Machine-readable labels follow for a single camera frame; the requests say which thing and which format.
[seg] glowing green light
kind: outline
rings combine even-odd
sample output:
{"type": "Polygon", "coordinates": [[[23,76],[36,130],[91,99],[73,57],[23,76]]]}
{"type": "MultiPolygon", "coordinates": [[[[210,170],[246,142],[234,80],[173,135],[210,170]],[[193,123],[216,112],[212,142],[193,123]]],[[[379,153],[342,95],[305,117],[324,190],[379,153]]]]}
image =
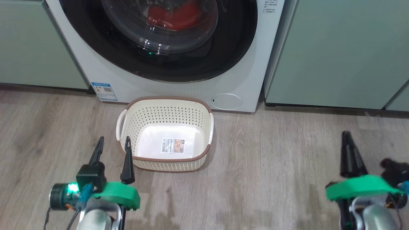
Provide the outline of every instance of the glowing green light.
{"type": "Polygon", "coordinates": [[[68,184],[68,192],[69,192],[69,193],[77,193],[77,192],[79,192],[78,184],[77,184],[77,183],[68,184]]]}

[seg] product label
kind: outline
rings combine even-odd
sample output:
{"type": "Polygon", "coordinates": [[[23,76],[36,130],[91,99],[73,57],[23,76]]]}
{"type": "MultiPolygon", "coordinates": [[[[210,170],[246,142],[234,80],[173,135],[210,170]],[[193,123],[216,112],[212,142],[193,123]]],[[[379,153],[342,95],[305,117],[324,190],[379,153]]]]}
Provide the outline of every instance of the product label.
{"type": "Polygon", "coordinates": [[[95,92],[101,100],[118,101],[110,84],[91,82],[95,92]]]}
{"type": "Polygon", "coordinates": [[[278,0],[264,0],[263,13],[273,14],[276,12],[278,0]]]}
{"type": "Polygon", "coordinates": [[[162,139],[161,153],[183,153],[184,140],[183,139],[162,139]]]}

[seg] washing machine door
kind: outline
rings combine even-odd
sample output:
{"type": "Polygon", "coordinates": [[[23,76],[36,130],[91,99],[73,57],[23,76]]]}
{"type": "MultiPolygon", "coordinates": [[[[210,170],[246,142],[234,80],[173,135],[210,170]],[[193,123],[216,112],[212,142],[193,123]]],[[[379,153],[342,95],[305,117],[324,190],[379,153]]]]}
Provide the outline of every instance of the washing machine door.
{"type": "Polygon", "coordinates": [[[257,26],[255,0],[60,0],[97,53],[137,76],[193,82],[237,64],[257,26]]]}

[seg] white washing machine panel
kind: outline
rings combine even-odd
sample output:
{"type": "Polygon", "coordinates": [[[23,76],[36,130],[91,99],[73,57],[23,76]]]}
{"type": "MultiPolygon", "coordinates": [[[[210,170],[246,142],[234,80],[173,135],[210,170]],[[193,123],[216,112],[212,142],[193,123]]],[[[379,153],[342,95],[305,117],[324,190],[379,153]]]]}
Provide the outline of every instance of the white washing machine panel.
{"type": "Polygon", "coordinates": [[[225,73],[192,83],[154,81],[119,68],[95,52],[78,35],[65,16],[59,0],[47,0],[47,3],[100,100],[128,103],[144,96],[182,96],[203,100],[212,109],[254,112],[284,0],[257,1],[257,28],[247,53],[225,73]]]}

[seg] plastic basket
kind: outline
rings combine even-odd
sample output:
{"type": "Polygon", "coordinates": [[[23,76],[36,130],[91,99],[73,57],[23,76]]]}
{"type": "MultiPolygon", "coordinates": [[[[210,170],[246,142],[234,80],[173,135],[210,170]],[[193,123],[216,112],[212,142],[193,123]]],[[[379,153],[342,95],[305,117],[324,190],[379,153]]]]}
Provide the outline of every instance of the plastic basket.
{"type": "Polygon", "coordinates": [[[213,137],[213,114],[197,99],[141,97],[132,101],[117,121],[117,145],[123,154],[127,136],[135,166],[193,171],[206,160],[213,137]]]}

